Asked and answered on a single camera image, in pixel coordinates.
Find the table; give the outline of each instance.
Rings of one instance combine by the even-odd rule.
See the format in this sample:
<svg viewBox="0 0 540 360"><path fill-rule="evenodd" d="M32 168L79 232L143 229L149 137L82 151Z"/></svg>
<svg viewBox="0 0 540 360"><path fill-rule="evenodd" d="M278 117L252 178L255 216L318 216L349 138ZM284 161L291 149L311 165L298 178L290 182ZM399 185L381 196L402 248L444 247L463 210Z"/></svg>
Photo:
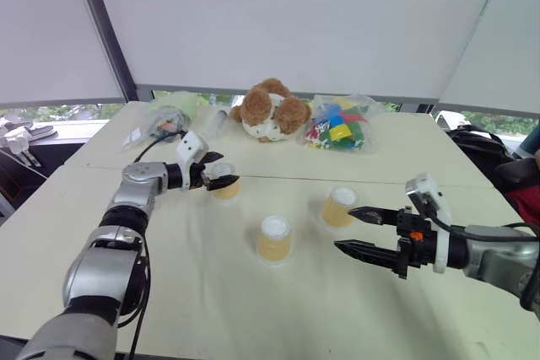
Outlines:
<svg viewBox="0 0 540 360"><path fill-rule="evenodd" d="M120 182L119 169L63 166L0 227L0 335L30 338L62 312L65 272ZM204 190L158 197L148 226L153 282L138 352L187 358L523 359L540 325L516 298L460 271L411 270L407 281L342 254L335 239L395 248L392 227L318 224L339 181L244 177L238 203ZM403 185L349 183L361 204L402 207ZM441 187L457 224L518 220L484 187ZM254 253L269 213L294 227L291 260L270 269ZM126 351L133 328L120 331Z"/></svg>
<svg viewBox="0 0 540 360"><path fill-rule="evenodd" d="M147 103L129 103L66 164L120 169L131 163L146 144L122 151L122 143L144 122L147 109ZM200 108L192 129L202 132L217 110ZM259 143L232 120L226 121L221 138L208 143L242 176L404 184L428 171L440 185L492 187L429 115L388 113L377 116L372 124L375 146L366 154L315 150L294 141ZM144 158L173 162L175 148L175 143L162 144Z"/></svg>

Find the white panel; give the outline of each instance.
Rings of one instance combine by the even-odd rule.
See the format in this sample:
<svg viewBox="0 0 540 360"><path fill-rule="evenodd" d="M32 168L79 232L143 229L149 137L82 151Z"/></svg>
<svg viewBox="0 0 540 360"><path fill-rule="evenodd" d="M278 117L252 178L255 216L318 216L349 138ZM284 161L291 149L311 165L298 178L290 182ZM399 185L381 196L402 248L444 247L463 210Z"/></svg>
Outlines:
<svg viewBox="0 0 540 360"><path fill-rule="evenodd" d="M0 104L120 98L84 0L0 0Z"/></svg>
<svg viewBox="0 0 540 360"><path fill-rule="evenodd" d="M437 98L485 0L105 0L137 83Z"/></svg>
<svg viewBox="0 0 540 360"><path fill-rule="evenodd" d="M540 0L491 0L441 103L540 114Z"/></svg>

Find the black bag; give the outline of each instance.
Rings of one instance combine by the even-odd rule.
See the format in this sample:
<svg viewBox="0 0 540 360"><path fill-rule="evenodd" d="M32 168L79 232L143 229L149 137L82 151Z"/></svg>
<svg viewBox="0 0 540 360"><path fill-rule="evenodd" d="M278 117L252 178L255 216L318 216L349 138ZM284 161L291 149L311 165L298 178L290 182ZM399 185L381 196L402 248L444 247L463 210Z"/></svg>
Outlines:
<svg viewBox="0 0 540 360"><path fill-rule="evenodd" d="M490 138L472 133L472 131L484 132L489 134ZM505 191L505 181L495 173L495 168L500 164L513 162L514 158L511 157L499 137L473 125L459 126L456 130L448 132L448 136L493 183L495 188Z"/></svg>

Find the paper cup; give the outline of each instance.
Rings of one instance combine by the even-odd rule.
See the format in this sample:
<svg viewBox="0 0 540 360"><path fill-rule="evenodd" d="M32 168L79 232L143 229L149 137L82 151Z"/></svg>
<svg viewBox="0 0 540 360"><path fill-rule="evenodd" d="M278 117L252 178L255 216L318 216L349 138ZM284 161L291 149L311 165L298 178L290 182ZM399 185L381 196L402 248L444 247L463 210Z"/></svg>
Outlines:
<svg viewBox="0 0 540 360"><path fill-rule="evenodd" d="M235 174L235 166L232 164L216 164L212 168L212 177L214 179L225 176L225 175L234 175ZM228 201L236 197L238 192L240 191L240 179L238 179L235 183L232 185L228 185L227 187L224 187L223 189L217 189L212 191L212 196L217 198L221 201Z"/></svg>
<svg viewBox="0 0 540 360"><path fill-rule="evenodd" d="M279 215L270 215L262 221L256 252L269 266L282 265L290 252L290 224Z"/></svg>
<svg viewBox="0 0 540 360"><path fill-rule="evenodd" d="M334 228L348 227L354 218L347 212L356 207L358 195L347 187L336 187L330 193L322 208L321 217L325 223Z"/></svg>

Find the plastic bag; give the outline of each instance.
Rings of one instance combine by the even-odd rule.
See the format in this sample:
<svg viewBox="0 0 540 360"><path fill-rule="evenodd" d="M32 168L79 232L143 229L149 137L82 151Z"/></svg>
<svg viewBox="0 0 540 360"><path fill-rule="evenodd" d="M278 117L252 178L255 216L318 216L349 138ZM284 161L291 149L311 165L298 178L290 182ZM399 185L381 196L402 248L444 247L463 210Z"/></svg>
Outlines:
<svg viewBox="0 0 540 360"><path fill-rule="evenodd" d="M370 120L382 105L360 94L316 95L313 117L305 126L303 143L318 149L358 152L372 145Z"/></svg>
<svg viewBox="0 0 540 360"><path fill-rule="evenodd" d="M198 96L189 92L175 92L148 104L148 113L127 135L122 149L128 149L151 138L161 138L171 132L187 131L197 113ZM174 137L165 139L172 142Z"/></svg>

